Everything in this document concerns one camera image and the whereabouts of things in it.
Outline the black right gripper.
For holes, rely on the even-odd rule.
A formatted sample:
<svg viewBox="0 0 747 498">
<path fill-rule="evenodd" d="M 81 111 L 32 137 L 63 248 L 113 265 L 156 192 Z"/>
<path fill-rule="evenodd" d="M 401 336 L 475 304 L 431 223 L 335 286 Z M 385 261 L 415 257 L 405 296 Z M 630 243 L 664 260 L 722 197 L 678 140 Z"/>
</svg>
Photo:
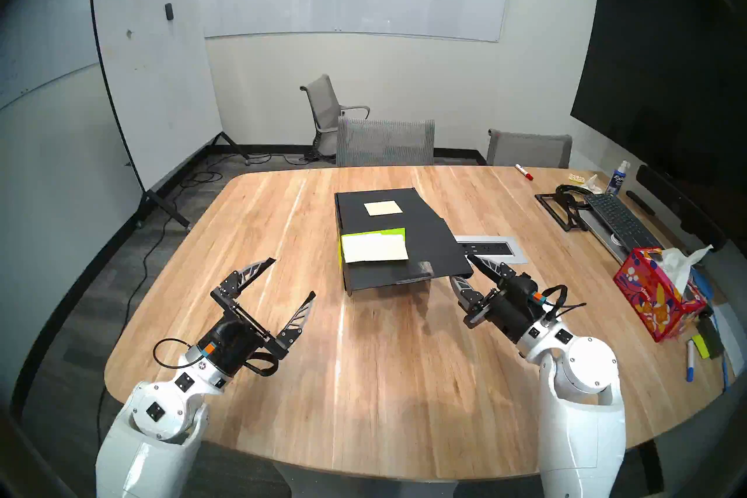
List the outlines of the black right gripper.
<svg viewBox="0 0 747 498">
<path fill-rule="evenodd" d="M 544 308 L 535 297 L 537 283 L 529 276 L 516 276 L 516 271 L 505 263 L 496 263 L 478 254 L 468 254 L 467 259 L 497 286 L 483 295 L 464 278 L 450 276 L 458 305 L 465 312 L 464 324 L 476 328 L 483 322 L 491 322 L 512 343 L 518 343 L 544 314 Z"/>
</svg>

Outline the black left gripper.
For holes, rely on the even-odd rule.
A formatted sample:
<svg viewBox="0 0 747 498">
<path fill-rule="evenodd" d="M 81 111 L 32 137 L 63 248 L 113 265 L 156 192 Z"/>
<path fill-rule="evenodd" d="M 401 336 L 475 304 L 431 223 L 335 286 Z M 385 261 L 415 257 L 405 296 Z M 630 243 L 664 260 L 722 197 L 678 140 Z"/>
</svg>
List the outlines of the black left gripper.
<svg viewBox="0 0 747 498">
<path fill-rule="evenodd" d="M 311 291 L 283 329 L 272 335 L 248 314 L 236 299 L 254 280 L 276 262 L 273 258 L 251 263 L 231 272 L 211 298 L 223 309 L 223 315 L 201 338 L 200 352 L 216 369 L 229 378 L 242 368 L 268 377 L 276 372 L 279 361 L 298 341 L 308 322 L 316 293 Z"/>
</svg>

